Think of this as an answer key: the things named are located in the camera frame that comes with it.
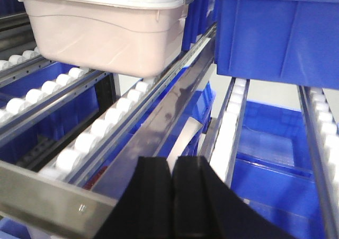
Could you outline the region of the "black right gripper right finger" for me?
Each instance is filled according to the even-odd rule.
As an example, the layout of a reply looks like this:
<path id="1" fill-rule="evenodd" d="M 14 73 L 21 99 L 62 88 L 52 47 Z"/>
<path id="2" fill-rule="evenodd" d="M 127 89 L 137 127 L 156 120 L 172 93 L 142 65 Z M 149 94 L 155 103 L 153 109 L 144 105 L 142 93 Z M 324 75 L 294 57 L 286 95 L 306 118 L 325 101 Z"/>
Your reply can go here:
<path id="1" fill-rule="evenodd" d="M 179 157 L 173 183 L 175 238 L 292 238 L 237 197 L 202 156 Z"/>

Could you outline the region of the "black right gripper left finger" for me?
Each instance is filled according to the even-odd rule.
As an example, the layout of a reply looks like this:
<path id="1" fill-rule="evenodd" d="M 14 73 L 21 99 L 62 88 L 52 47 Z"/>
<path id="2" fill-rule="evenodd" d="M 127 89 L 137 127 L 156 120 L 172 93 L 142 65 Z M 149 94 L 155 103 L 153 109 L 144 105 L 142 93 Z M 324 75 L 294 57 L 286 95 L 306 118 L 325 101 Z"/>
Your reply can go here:
<path id="1" fill-rule="evenodd" d="M 172 238 L 173 185 L 164 157 L 140 157 L 96 238 Z"/>

